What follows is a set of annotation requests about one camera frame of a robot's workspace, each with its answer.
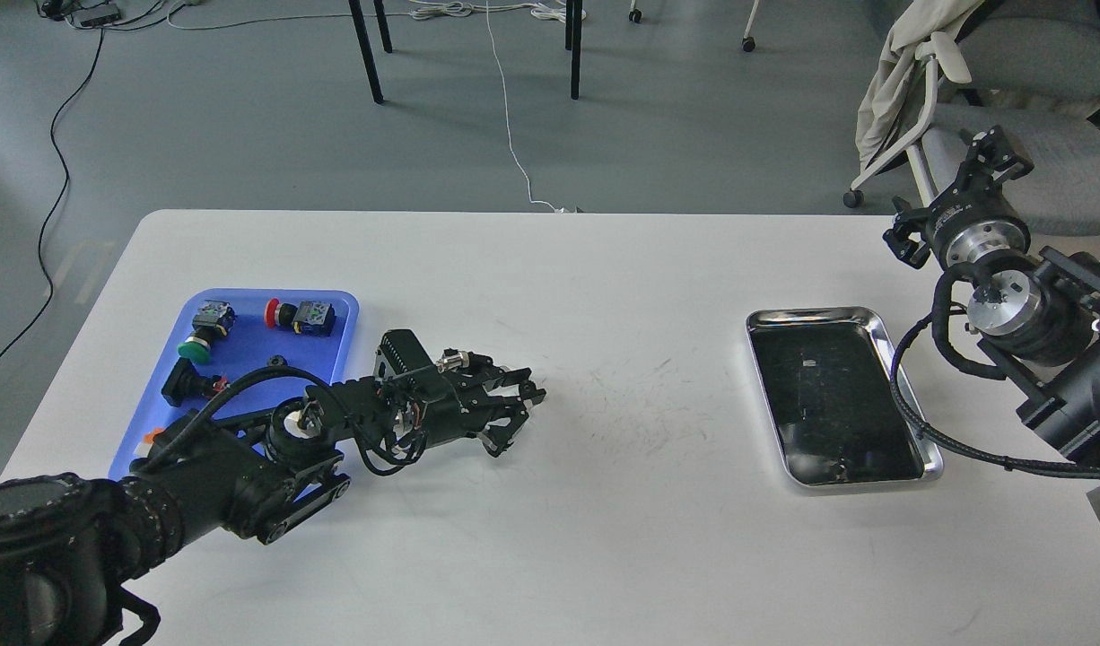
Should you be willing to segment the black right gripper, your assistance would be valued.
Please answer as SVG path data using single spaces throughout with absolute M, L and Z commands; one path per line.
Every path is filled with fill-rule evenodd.
M 1028 251 L 1030 231 L 1007 200 L 1004 185 L 1033 172 L 1034 160 L 1002 125 L 977 131 L 966 143 L 955 189 L 941 193 L 930 207 L 892 202 L 895 213 L 882 239 L 911 269 L 923 269 L 931 258 L 947 270 L 1002 250 Z

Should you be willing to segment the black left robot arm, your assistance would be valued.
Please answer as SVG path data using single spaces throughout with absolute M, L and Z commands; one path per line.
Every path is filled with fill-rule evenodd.
M 382 336 L 375 371 L 326 383 L 292 365 L 238 377 L 145 442 L 127 475 L 0 483 L 0 645 L 144 645 L 160 609 L 127 591 L 206 533 L 274 543 L 336 499 L 352 439 L 370 473 L 391 477 L 432 447 L 513 444 L 544 388 L 529 368 L 447 349 L 407 328 Z

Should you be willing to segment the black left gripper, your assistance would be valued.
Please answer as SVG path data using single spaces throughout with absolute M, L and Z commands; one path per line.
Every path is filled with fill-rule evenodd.
M 517 394 L 492 394 L 516 386 Z M 447 372 L 411 372 L 397 377 L 397 446 L 427 450 L 457 439 L 477 438 L 498 458 L 529 419 L 525 399 L 546 397 L 530 368 L 501 366 L 492 355 L 447 352 Z

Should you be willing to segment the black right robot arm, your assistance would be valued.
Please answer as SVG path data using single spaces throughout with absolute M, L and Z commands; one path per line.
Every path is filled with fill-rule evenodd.
M 897 346 L 887 375 L 892 399 L 919 437 L 942 449 L 1038 477 L 1100 481 L 1100 262 L 1043 247 L 1028 253 L 1027 225 L 1004 183 L 1033 171 L 1018 139 L 1001 127 L 963 132 L 965 158 L 927 207 L 895 199 L 883 239 L 912 269 L 941 266 L 930 314 Z M 1025 394 L 1020 421 L 1062 461 L 1002 457 L 963 444 L 924 421 L 900 392 L 900 360 L 928 328 L 957 371 L 1009 380 Z

